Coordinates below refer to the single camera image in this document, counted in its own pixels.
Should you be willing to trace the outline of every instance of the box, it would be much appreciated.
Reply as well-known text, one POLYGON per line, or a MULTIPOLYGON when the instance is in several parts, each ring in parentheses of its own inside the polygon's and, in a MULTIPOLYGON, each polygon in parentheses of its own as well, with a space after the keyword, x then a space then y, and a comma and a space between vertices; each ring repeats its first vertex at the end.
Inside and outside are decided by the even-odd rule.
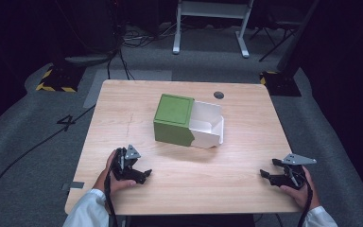
POLYGON ((211 148, 223 143, 219 105, 192 97, 162 94, 154 118, 155 140, 185 147, 211 148))

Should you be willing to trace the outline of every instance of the green box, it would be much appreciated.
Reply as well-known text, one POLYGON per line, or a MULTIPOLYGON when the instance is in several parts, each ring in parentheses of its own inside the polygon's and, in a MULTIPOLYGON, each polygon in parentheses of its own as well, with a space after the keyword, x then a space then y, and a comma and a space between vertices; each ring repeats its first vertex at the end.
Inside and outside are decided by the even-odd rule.
POLYGON ((189 129, 194 99, 162 94, 154 118, 155 140, 189 147, 194 135, 189 129))

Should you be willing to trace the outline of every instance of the wooden table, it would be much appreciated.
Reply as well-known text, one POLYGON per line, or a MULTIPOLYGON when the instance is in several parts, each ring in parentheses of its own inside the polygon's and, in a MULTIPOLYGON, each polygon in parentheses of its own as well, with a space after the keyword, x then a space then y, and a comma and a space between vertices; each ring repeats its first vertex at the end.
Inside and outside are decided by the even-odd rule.
POLYGON ((260 84, 106 80, 80 156, 65 211, 91 189, 110 153, 128 144, 142 157, 133 166, 153 169, 143 185, 120 191, 117 215, 297 212, 298 206, 259 169, 283 173, 272 158, 291 152, 268 91, 260 84), (216 99, 214 92, 222 92, 216 99), (224 142, 218 148, 157 142, 153 119, 161 94, 191 96, 222 106, 224 142))

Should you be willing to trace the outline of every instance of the chair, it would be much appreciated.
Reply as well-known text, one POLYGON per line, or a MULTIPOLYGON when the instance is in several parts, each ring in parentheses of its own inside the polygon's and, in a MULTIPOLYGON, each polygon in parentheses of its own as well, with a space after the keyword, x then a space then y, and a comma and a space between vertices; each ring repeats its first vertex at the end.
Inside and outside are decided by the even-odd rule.
POLYGON ((273 48, 268 51, 259 61, 262 61, 269 54, 271 54, 276 48, 283 44, 288 38, 294 35, 303 23, 308 7, 302 4, 300 0, 283 0, 283 1, 272 1, 272 0, 257 0, 261 1, 261 22, 255 33, 250 37, 253 39, 258 32, 265 30, 269 39, 273 43, 273 48), (269 29, 282 29, 285 33, 283 39, 277 44, 273 41, 269 35, 269 29))

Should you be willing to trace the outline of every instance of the gray carpet floor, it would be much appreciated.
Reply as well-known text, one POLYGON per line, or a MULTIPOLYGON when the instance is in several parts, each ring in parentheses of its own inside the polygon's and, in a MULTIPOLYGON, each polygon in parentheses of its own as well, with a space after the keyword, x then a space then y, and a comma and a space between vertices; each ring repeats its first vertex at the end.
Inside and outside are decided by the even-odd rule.
MULTIPOLYGON (((260 72, 276 70, 288 43, 258 62, 272 44, 265 32, 249 41, 254 31, 247 30, 245 40, 251 56, 243 59, 235 30, 238 27, 191 29, 181 35, 179 55, 172 54, 173 36, 170 35, 145 47, 124 46, 123 57, 137 79, 259 83, 260 72)), ((270 33, 276 39, 283 34, 281 31, 270 33)), ((68 114, 77 117, 94 105, 94 94, 99 90, 96 83, 107 76, 106 63, 103 63, 86 69, 76 93, 36 91, 48 67, 49 64, 42 65, 28 77, 27 95, 0 117, 0 173, 23 153, 60 130, 58 120, 68 114)), ((114 79, 127 79, 118 73, 123 70, 118 57, 113 59, 110 69, 114 79)), ((308 168, 321 203, 337 224, 363 226, 363 183, 313 99, 305 73, 299 70, 295 80, 302 97, 271 97, 290 146, 293 152, 318 160, 308 168)), ((0 226, 62 226, 66 219, 67 192, 61 187, 73 181, 93 113, 94 109, 68 131, 33 149, 3 176, 0 226)), ((284 226, 297 226, 300 214, 280 216, 284 226)), ((259 227, 280 226, 274 214, 255 214, 254 218, 259 227)))

